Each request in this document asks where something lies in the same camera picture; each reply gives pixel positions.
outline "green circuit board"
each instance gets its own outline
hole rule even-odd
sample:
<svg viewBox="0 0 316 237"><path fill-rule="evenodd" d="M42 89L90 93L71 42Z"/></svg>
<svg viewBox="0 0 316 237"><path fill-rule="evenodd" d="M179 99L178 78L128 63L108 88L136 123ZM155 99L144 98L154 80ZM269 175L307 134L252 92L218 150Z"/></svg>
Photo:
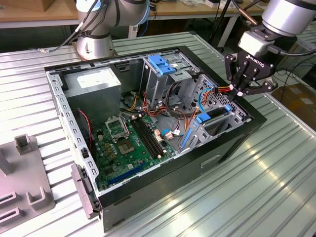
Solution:
<svg viewBox="0 0 316 237"><path fill-rule="evenodd" d="M155 138L154 130L156 127L151 118L149 116L144 116L142 121L146 124L151 135ZM106 125L99 129L95 129L92 132L96 142L95 162L99 169L96 183L100 191L175 155L169 144L164 142L164 145L159 143L159 146L166 151L164 155L162 155L161 158L153 158L131 123L130 120L125 121L126 127L130 133L129 138L121 138L117 143L112 141ZM113 182L114 179L120 175L127 175L127 177L124 177L117 182Z"/></svg>

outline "blue cable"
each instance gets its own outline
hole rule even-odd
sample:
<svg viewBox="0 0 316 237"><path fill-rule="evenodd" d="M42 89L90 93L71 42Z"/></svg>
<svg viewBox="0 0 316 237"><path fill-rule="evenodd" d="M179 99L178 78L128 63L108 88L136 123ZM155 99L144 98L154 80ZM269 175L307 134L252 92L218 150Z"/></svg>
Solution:
<svg viewBox="0 0 316 237"><path fill-rule="evenodd" d="M167 133L167 132L171 132L170 130L168 130L168 129L165 129L164 131L162 131L162 133L161 133L161 135L162 136L164 136L165 135L165 133Z"/></svg>
<svg viewBox="0 0 316 237"><path fill-rule="evenodd" d="M146 21L146 28L145 28L144 32L141 34L141 36L143 36L144 33L146 33L147 29L148 29L148 20Z"/></svg>
<svg viewBox="0 0 316 237"><path fill-rule="evenodd" d="M170 132L170 130L168 130L168 129L165 129L164 131L162 131L162 136L164 136L164 134L166 133L166 132Z"/></svg>
<svg viewBox="0 0 316 237"><path fill-rule="evenodd" d="M201 109L202 112L204 112L204 109L203 109L202 104L201 104L201 95L202 95L203 92L208 91L208 90L212 90L212 88L204 89L204 90L201 91L200 94L198 95L198 105L199 105L199 108Z"/></svg>

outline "yellow wire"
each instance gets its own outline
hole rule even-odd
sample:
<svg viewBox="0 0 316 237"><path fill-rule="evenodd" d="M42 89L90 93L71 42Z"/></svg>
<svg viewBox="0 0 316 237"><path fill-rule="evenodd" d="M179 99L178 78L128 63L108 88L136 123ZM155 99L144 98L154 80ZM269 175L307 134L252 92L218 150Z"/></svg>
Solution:
<svg viewBox="0 0 316 237"><path fill-rule="evenodd" d="M132 111L132 110L136 107L137 99L138 99L138 96L135 96L134 104L132 105L132 107L130 107L129 109L127 109L128 111Z"/></svg>

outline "blue plastic latch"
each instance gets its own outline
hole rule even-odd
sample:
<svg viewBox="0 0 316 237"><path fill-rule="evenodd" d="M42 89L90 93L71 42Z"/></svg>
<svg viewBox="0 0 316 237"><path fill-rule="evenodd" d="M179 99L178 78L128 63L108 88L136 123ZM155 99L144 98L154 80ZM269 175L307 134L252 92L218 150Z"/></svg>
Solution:
<svg viewBox="0 0 316 237"><path fill-rule="evenodd" d="M227 110L227 112L230 112L232 110L231 106L230 105L225 105L225 110Z"/></svg>
<svg viewBox="0 0 316 237"><path fill-rule="evenodd" d="M181 148L183 148L183 147L185 146L185 144L186 144L186 142L188 141L189 136L191 135L191 133L192 133L192 129L190 129L190 130L188 131L188 133L187 133L185 139L183 140L183 143L181 144Z"/></svg>
<svg viewBox="0 0 316 237"><path fill-rule="evenodd" d="M160 55L149 56L148 60L161 75L167 75L176 71L167 63L167 60L163 59Z"/></svg>
<svg viewBox="0 0 316 237"><path fill-rule="evenodd" d="M198 123L203 123L203 122L208 121L210 119L211 119L211 117L208 114L200 114L196 118Z"/></svg>

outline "table leg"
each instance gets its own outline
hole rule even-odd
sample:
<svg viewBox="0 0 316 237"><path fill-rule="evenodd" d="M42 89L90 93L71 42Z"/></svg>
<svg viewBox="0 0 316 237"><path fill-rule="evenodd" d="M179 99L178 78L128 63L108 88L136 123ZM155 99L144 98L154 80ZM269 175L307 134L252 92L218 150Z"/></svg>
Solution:
<svg viewBox="0 0 316 237"><path fill-rule="evenodd" d="M137 32L138 32L138 25L136 25L136 26L129 26L128 38L129 39L136 38L137 37Z"/></svg>
<svg viewBox="0 0 316 237"><path fill-rule="evenodd" d="M236 20L238 19L239 16L232 16L230 19L229 19L229 22L226 26L226 29L221 37L221 40L219 41L217 47L224 47L227 39L228 39L228 36L230 35L234 25L235 25L235 22Z"/></svg>

